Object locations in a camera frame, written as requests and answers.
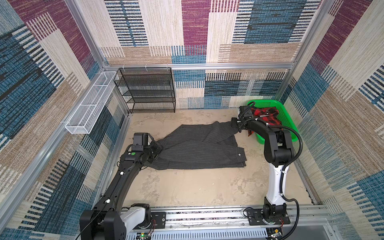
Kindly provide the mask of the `green plastic basket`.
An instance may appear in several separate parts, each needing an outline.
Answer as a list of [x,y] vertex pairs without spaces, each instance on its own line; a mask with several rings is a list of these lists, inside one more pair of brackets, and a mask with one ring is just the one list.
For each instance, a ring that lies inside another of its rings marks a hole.
[[254,108],[271,108],[275,107],[279,111],[279,115],[277,116],[277,119],[282,122],[283,126],[290,127],[298,132],[298,129],[296,125],[294,124],[291,116],[289,115],[288,111],[284,107],[282,103],[276,100],[251,100],[247,103],[247,105],[254,104]]

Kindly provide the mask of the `dark grey striped shirt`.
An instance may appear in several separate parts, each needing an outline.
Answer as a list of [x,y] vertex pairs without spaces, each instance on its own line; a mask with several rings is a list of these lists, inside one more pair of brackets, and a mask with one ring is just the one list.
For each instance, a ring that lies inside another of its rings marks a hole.
[[145,166],[156,170],[244,168],[246,154],[236,142],[236,133],[238,130],[230,122],[181,125],[158,140],[163,150]]

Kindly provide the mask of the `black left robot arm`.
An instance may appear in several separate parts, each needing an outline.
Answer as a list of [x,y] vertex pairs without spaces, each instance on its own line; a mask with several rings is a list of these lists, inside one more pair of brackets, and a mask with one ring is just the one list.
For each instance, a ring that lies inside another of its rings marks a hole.
[[116,175],[106,192],[92,210],[82,213],[77,239],[125,240],[135,228],[154,231],[156,221],[148,204],[133,204],[123,211],[123,203],[144,164],[155,161],[162,149],[149,133],[134,134],[133,143],[121,155]]

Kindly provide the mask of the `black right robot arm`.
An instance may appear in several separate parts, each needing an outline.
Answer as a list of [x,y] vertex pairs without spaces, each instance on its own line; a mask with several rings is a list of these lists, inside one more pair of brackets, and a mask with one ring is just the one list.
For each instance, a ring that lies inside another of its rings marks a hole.
[[287,203],[295,203],[297,217],[300,209],[296,199],[285,196],[286,176],[290,164],[296,161],[303,150],[302,139],[297,131],[290,127],[271,125],[261,117],[254,115],[252,105],[240,106],[238,117],[232,118],[233,128],[251,131],[264,140],[264,156],[269,163],[269,189],[263,208],[259,211],[248,210],[250,224],[262,222],[265,225],[279,224],[283,220],[290,222],[287,214]]

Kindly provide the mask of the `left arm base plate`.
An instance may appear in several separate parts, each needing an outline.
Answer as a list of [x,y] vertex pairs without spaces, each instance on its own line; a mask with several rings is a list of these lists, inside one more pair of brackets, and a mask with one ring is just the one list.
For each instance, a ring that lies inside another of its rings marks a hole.
[[139,224],[134,227],[134,230],[145,230],[149,231],[150,229],[164,229],[166,227],[166,212],[154,212],[151,213],[151,220],[149,224]]

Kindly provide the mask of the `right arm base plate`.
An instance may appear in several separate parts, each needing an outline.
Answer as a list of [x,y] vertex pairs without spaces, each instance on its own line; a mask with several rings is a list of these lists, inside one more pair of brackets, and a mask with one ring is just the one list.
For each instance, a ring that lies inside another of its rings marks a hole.
[[243,215],[248,219],[250,226],[266,226],[266,225],[288,225],[291,223],[289,215],[268,214],[263,209],[245,208]]

